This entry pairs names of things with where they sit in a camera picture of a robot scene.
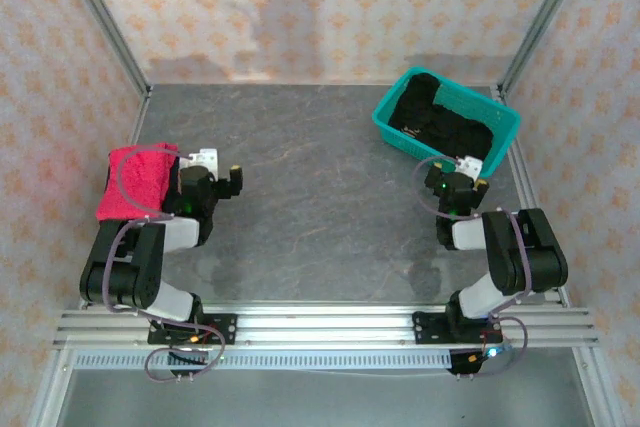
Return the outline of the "aluminium frame leg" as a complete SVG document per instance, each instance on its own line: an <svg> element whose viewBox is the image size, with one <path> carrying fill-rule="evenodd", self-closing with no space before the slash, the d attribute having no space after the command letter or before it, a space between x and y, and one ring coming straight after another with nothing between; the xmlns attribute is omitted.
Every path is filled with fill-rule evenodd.
<svg viewBox="0 0 640 427"><path fill-rule="evenodd" d="M593 426L626 427L602 349L574 347L572 352Z"/></svg>
<svg viewBox="0 0 640 427"><path fill-rule="evenodd" d="M76 353L64 348L49 353L27 427L56 427L74 370Z"/></svg>

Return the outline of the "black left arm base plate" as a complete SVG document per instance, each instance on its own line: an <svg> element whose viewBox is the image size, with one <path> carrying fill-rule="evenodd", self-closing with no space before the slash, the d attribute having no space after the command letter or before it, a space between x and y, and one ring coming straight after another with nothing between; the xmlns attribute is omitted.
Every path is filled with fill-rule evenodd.
<svg viewBox="0 0 640 427"><path fill-rule="evenodd" d="M235 343L238 315L231 313L203 314L198 319L190 319L200 325L217 330L227 345ZM167 346L202 346L219 345L220 339L208 330L186 328L172 324L161 324L152 321L149 327L147 342L150 345Z"/></svg>

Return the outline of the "aluminium frame post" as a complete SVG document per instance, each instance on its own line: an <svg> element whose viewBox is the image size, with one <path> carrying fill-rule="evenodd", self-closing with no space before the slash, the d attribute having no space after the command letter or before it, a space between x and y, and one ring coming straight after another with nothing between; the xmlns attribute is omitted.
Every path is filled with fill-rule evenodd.
<svg viewBox="0 0 640 427"><path fill-rule="evenodd" d="M125 72L138 93L146 98L151 92L151 85L147 81L138 62L129 48L120 28L118 27L105 0L85 0L90 12L113 48Z"/></svg>
<svg viewBox="0 0 640 427"><path fill-rule="evenodd" d="M531 59L564 0L543 0L502 80L497 84L500 98L505 100Z"/></svg>

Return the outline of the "red folded t-shirt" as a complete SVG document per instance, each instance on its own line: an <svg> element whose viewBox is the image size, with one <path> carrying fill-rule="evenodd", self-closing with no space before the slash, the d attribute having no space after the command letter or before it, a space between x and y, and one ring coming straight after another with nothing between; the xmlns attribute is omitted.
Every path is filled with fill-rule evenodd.
<svg viewBox="0 0 640 427"><path fill-rule="evenodd" d="M109 153L109 175L106 190L95 216L99 222L105 220L131 220L142 218L148 212L130 204L122 195L116 179L117 169L123 158L136 146L114 149ZM156 212L169 189L170 169L177 157L157 151L142 151L130 157L121 172L121 181L130 198L138 204Z"/></svg>

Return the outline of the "black printed t-shirt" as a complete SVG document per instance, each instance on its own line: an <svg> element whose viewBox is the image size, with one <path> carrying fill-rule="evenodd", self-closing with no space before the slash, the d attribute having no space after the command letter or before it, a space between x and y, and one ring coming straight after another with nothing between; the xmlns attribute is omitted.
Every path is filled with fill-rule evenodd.
<svg viewBox="0 0 640 427"><path fill-rule="evenodd" d="M436 77L420 73L409 78L400 95L389 125L450 157L471 156L484 161L493 133L479 121L454 112L436 99L444 93Z"/></svg>

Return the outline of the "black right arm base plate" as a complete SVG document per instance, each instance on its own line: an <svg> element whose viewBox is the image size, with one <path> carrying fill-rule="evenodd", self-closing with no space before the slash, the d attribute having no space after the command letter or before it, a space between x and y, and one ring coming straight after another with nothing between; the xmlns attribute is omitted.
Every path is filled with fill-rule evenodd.
<svg viewBox="0 0 640 427"><path fill-rule="evenodd" d="M484 319L416 311L412 322L416 344L500 344L504 340L502 332Z"/></svg>

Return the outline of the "aluminium mounting rail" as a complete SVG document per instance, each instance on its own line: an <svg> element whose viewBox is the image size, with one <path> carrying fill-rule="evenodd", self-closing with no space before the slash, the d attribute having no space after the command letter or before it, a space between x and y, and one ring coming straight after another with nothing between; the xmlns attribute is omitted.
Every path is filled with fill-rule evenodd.
<svg viewBox="0 0 640 427"><path fill-rule="evenodd" d="M236 349L373 349L415 347L414 306L400 305L249 305L233 306L238 315ZM588 310L558 304L521 305L500 318L504 339L533 348L583 347L599 343ZM144 348L149 323L103 308L62 314L56 347Z"/></svg>

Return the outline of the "teal plastic basket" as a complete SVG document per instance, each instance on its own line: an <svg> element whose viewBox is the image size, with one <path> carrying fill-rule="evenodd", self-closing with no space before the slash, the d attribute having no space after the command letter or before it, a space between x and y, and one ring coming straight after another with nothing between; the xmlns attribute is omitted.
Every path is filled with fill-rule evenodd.
<svg viewBox="0 0 640 427"><path fill-rule="evenodd" d="M372 121L379 129L382 139L389 145L418 160L441 155L441 152L432 148L429 144L422 143L389 124L396 104L406 90L410 78L423 73L435 77L440 82L440 87L435 95L436 103L467 119L479 121L492 132L492 145L483 160L480 174L481 177L492 176L516 137L521 123L519 113L472 90L470 87L466 87L423 67L410 67L402 74L387 90L373 111Z"/></svg>

